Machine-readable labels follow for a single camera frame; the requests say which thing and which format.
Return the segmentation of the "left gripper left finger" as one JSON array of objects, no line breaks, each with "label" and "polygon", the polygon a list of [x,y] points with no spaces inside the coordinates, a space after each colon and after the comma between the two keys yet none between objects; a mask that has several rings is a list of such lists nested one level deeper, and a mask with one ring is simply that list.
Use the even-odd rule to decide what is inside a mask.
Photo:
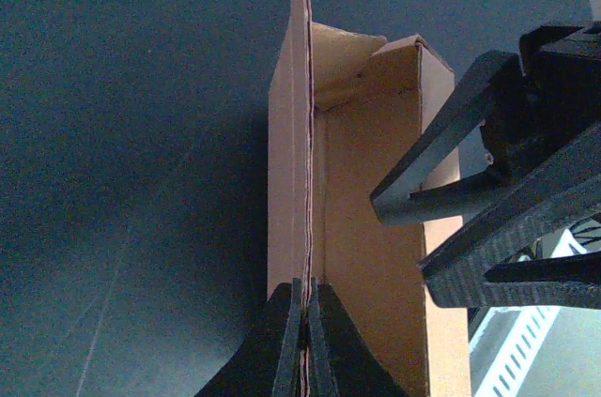
[{"label": "left gripper left finger", "polygon": [[297,278],[276,286],[239,349],[199,396],[300,394],[301,291]]}]

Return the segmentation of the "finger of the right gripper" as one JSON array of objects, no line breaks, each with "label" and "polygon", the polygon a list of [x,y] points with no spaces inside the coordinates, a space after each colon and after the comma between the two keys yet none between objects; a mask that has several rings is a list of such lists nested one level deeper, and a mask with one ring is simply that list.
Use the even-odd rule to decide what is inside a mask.
[{"label": "finger of the right gripper", "polygon": [[370,194],[384,225],[433,221],[482,210],[504,191],[498,172],[484,171],[426,191],[419,185],[513,94],[522,74],[516,53],[492,50],[470,66],[424,134]]},{"label": "finger of the right gripper", "polygon": [[600,126],[593,124],[420,262],[442,308],[600,306],[600,255],[507,263],[600,211]]}]

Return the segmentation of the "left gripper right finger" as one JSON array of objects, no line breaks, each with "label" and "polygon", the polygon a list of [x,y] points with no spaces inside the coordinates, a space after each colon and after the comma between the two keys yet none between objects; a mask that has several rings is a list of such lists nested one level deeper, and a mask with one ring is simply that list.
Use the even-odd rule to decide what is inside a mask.
[{"label": "left gripper right finger", "polygon": [[312,279],[308,310],[311,396],[406,396],[379,364],[329,284]]}]

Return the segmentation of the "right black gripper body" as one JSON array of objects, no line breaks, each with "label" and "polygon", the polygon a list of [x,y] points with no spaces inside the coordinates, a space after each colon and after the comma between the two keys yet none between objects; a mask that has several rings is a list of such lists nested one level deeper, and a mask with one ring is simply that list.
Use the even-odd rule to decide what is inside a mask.
[{"label": "right black gripper body", "polygon": [[600,119],[600,25],[544,24],[519,40],[519,56],[493,80],[480,128],[485,172],[517,181]]}]

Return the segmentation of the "cardboard box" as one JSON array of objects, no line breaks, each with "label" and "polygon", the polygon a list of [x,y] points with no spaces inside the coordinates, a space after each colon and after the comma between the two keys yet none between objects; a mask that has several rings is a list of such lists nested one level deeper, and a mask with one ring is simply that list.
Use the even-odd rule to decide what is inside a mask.
[{"label": "cardboard box", "polygon": [[412,396],[471,393],[467,313],[437,307],[417,268],[463,221],[387,226],[370,195],[454,87],[422,37],[333,28],[312,20],[310,0],[290,0],[269,91],[268,288],[330,285]]}]

